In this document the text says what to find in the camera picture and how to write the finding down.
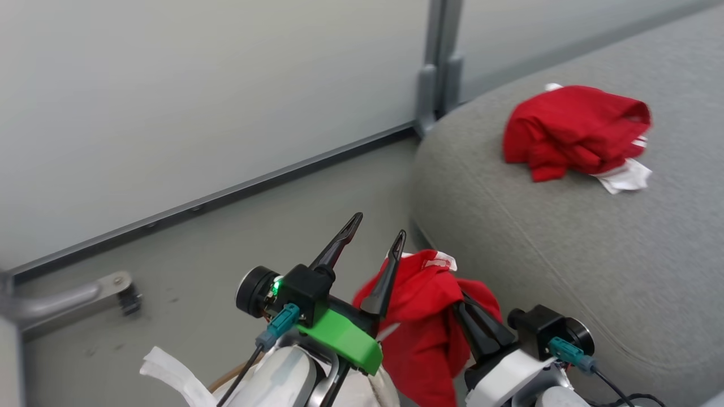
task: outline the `red cloth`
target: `red cloth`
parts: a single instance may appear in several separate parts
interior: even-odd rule
[[[481,282],[459,280],[450,272],[454,259],[425,250],[401,260],[392,289],[387,318],[380,332],[400,326],[383,339],[382,365],[395,387],[420,407],[455,406],[453,378],[463,370],[470,348],[449,305],[462,301],[465,292],[492,316],[502,321],[500,307]],[[355,295],[360,306],[379,274]]]
[[[535,182],[562,178],[568,168],[600,174],[644,153],[646,143],[637,138],[650,127],[651,114],[642,101],[566,86],[515,108],[503,154],[506,162],[527,162]]]

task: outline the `green bracket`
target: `green bracket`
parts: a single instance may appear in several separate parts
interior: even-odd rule
[[[373,376],[382,364],[382,349],[377,341],[331,309],[326,310],[312,328],[297,324],[297,329]]]

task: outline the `green led light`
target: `green led light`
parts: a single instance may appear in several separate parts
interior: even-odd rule
[[[281,280],[277,280],[274,282],[274,285],[271,287],[271,293],[276,295],[279,292],[279,286],[282,285]]]

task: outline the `gray sofa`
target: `gray sofa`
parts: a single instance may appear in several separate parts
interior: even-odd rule
[[[649,104],[649,187],[612,196],[588,175],[533,183],[502,160],[503,128],[547,83]],[[724,7],[490,91],[421,144],[413,217],[503,311],[542,303],[585,322],[625,393],[699,406],[724,390]],[[574,377],[586,396],[617,397]]]

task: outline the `wire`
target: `wire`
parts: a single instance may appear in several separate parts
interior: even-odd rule
[[[628,397],[626,397],[626,395],[623,394],[623,392],[621,391],[621,389],[618,388],[618,386],[614,385],[614,384],[608,379],[608,377],[606,377],[603,373],[601,373],[601,371],[596,367],[596,365],[591,366],[591,372],[594,372],[598,377],[601,378],[601,380],[603,380],[603,381],[608,385],[608,387],[611,387],[611,388],[613,389],[613,391],[615,391],[616,394],[618,394],[618,397],[620,397],[621,400],[628,405],[628,407],[636,407],[636,406],[631,402],[631,400],[629,400]]]
[[[666,407],[666,405],[664,404],[663,401],[659,400],[658,398],[656,398],[650,394],[634,393],[632,395],[629,395],[629,397],[628,397],[629,400],[637,400],[640,398],[647,398],[649,400],[653,400],[659,406]],[[618,407],[621,405],[621,403],[623,403],[623,399],[619,398],[618,400],[614,401],[613,403],[608,403],[608,404],[598,404],[598,403],[596,403],[594,401],[590,401],[590,400],[586,400],[586,403],[588,403],[592,407]]]
[[[231,396],[231,393],[233,393],[234,389],[236,389],[236,387],[239,385],[239,383],[241,383],[241,379],[244,378],[244,375],[246,374],[246,372],[249,371],[249,368],[251,368],[251,365],[254,363],[256,358],[259,357],[260,353],[261,353],[261,345],[256,347],[256,350],[254,351],[254,353],[251,354],[251,357],[246,362],[246,365],[244,365],[244,369],[241,369],[241,372],[239,372],[239,375],[236,376],[236,379],[231,384],[231,387],[229,387],[227,392],[224,394],[224,397],[222,397],[221,400],[219,400],[219,402],[216,404],[216,407],[222,407],[224,405],[224,403],[227,402],[227,400],[229,399],[229,396]]]

